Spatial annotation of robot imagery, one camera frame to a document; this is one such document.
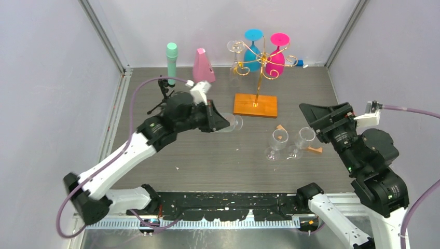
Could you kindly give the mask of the clear ribbed tumbler glass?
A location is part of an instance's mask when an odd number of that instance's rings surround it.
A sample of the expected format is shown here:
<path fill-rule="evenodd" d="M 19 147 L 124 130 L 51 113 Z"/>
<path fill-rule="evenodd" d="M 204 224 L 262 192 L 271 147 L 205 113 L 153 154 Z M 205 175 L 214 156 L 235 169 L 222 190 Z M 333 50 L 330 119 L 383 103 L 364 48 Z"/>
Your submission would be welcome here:
<path fill-rule="evenodd" d="M 229 126 L 219 130 L 218 132 L 233 132 L 239 131 L 243 127 L 243 119 L 239 115 L 234 115 L 232 113 L 220 113 L 228 122 Z"/>

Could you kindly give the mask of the clear wine glass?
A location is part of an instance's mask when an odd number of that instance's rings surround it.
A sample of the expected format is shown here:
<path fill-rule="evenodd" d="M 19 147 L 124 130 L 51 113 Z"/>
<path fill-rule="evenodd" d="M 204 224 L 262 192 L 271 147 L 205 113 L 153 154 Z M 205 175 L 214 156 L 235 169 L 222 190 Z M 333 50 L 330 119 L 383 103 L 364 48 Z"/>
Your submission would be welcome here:
<path fill-rule="evenodd" d="M 281 157 L 281 150 L 286 147 L 288 142 L 288 132 L 284 129 L 276 129 L 269 138 L 269 147 L 265 150 L 268 160 L 276 161 Z"/>
<path fill-rule="evenodd" d="M 301 128 L 294 138 L 293 145 L 288 148 L 287 159 L 300 159 L 315 138 L 316 133 L 311 127 Z"/>

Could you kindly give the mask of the pink wine glass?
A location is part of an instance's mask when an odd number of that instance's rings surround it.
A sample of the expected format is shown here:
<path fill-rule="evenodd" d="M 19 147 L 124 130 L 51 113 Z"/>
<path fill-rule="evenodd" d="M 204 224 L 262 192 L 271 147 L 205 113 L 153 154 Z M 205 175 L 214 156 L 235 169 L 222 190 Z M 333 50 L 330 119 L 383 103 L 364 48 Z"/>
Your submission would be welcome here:
<path fill-rule="evenodd" d="M 284 33 L 275 33 L 270 37 L 270 41 L 277 48 L 270 54 L 265 71 L 268 76 L 275 78 L 281 76 L 284 71 L 285 57 L 281 47 L 289 44 L 290 37 Z"/>

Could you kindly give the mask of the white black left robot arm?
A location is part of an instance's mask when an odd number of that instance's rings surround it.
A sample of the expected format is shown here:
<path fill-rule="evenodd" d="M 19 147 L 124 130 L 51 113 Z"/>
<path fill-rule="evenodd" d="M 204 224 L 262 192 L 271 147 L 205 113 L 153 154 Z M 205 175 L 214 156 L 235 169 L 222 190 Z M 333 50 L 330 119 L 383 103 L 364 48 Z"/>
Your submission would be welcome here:
<path fill-rule="evenodd" d="M 142 210 L 155 214 L 160 198 L 150 185 L 133 189 L 112 186 L 140 162 L 152 157 L 188 130 L 217 132 L 230 126 L 212 100 L 195 100 L 178 92 L 166 101 L 162 111 L 147 118 L 122 146 L 86 172 L 69 173 L 63 179 L 70 201 L 86 225 L 101 221 L 108 214 Z"/>

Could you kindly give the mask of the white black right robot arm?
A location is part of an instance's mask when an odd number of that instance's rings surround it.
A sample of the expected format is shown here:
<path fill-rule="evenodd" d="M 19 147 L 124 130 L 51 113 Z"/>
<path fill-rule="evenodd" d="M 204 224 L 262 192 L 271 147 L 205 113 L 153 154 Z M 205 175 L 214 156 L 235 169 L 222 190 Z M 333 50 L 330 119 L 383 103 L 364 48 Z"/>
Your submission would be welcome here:
<path fill-rule="evenodd" d="M 318 216 L 346 248 L 409 248 L 404 226 L 408 189 L 390 168 L 399 156 L 392 137 L 377 129 L 381 104 L 368 102 L 360 116 L 347 102 L 335 106 L 301 103 L 299 108 L 318 140 L 331 144 L 343 162 L 373 233 L 368 235 L 350 222 L 316 183 L 297 190 L 297 208 Z"/>

